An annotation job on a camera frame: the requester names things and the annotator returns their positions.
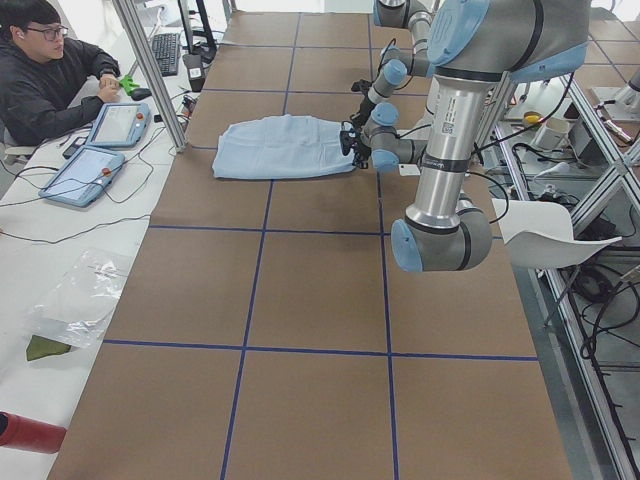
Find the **hand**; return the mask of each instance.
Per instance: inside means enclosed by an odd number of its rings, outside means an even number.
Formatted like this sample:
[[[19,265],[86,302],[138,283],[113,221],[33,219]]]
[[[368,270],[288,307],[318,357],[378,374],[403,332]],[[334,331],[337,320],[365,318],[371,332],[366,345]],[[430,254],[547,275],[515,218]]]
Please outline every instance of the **hand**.
[[[111,73],[105,73],[103,76],[100,77],[100,85],[99,85],[100,89],[106,87],[107,85],[112,85],[116,89],[120,88],[120,82],[115,77],[115,75]]]
[[[120,90],[119,85],[117,87],[113,86],[112,84],[105,85],[104,87],[100,88],[98,97],[100,97],[100,100],[102,100],[104,103],[116,103],[120,99],[118,96],[118,90]]]

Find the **light blue cloth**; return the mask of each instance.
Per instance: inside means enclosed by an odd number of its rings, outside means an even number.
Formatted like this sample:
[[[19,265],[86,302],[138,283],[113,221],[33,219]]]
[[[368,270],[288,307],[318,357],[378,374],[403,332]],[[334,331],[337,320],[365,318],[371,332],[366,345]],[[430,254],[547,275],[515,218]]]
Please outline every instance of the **light blue cloth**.
[[[213,174],[265,180],[310,178],[354,169],[342,155],[340,123],[284,115],[231,125],[218,142]]]

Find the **black hoodie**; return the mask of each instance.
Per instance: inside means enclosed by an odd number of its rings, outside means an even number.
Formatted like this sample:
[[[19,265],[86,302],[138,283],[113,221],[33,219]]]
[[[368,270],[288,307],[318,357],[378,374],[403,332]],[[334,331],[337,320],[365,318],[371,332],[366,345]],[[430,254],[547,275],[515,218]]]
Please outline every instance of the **black hoodie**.
[[[82,127],[98,116],[102,100],[91,96],[67,107],[87,77],[98,78],[105,68],[120,75],[113,57],[79,40],[65,38],[64,56],[41,64],[0,38],[0,119],[20,145],[38,145]]]

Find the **white table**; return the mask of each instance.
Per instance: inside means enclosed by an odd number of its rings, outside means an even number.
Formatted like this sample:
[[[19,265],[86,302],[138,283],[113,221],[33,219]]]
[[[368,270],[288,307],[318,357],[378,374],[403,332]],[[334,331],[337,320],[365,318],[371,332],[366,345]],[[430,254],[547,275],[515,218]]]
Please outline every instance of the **white table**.
[[[120,61],[123,74],[126,73],[133,62],[126,36],[123,34],[110,50]],[[140,70],[134,73],[134,79],[144,85]],[[172,97],[188,88],[184,65],[181,65],[178,76],[165,77],[165,83]],[[90,79],[78,98],[95,91],[97,81]],[[130,101],[124,92],[121,101]],[[146,101],[152,114],[157,113],[153,100],[149,98]],[[174,102],[176,107],[180,102],[181,96],[178,96]],[[127,159],[132,158],[161,126],[160,123],[151,123],[136,148],[123,152]],[[86,133],[73,134],[61,147],[58,146],[61,140],[41,147],[27,167],[60,167],[65,161],[62,152],[66,146]],[[22,237],[57,240],[97,224],[148,215],[160,196],[174,153],[171,139],[163,131],[142,154],[153,166],[153,173],[145,186],[122,204],[102,195],[85,209],[42,199],[24,205],[5,206],[37,198],[38,189],[18,179],[0,200],[0,228]],[[126,198],[143,183],[150,170],[148,164],[138,158],[133,159],[114,179],[108,189],[109,195],[116,200]],[[31,170],[24,173],[24,178],[42,186],[51,174],[48,170]],[[55,245],[0,235],[0,410],[65,427],[69,425],[100,345],[96,343],[86,349],[72,349],[64,355],[27,362],[25,351],[32,332],[25,328],[26,313],[34,302],[59,283],[87,249],[97,248],[135,257],[148,223],[148,217],[126,221]],[[54,460],[55,455],[0,448],[1,476],[7,480],[43,480]]]

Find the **red cylinder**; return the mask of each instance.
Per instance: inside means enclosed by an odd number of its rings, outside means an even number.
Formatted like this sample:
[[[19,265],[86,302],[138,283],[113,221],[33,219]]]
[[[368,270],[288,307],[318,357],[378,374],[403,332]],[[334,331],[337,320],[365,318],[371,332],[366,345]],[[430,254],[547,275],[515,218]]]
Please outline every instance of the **red cylinder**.
[[[56,453],[66,433],[64,427],[0,412],[0,446],[29,452]]]

